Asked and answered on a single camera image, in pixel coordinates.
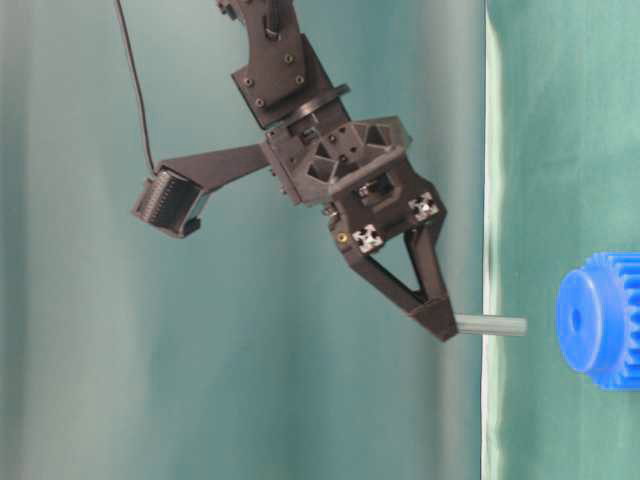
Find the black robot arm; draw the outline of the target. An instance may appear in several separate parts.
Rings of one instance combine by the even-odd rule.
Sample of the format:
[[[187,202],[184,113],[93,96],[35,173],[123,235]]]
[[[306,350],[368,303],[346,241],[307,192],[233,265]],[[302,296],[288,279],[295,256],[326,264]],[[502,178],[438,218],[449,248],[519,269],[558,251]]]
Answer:
[[[265,133],[262,151],[296,204],[321,205],[349,267],[434,336],[458,328],[435,245],[446,216],[412,167],[396,117],[354,121],[290,1],[222,1],[247,32],[233,80]]]

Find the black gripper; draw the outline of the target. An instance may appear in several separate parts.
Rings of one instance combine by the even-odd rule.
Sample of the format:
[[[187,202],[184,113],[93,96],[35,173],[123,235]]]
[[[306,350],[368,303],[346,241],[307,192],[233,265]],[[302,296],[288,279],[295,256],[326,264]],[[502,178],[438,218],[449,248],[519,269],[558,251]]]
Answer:
[[[261,148],[296,204],[320,204],[349,267],[441,341],[458,334],[432,236],[445,207],[408,159],[401,120],[382,117],[298,135],[275,128]],[[404,243],[420,289],[412,291],[372,256],[394,237]]]

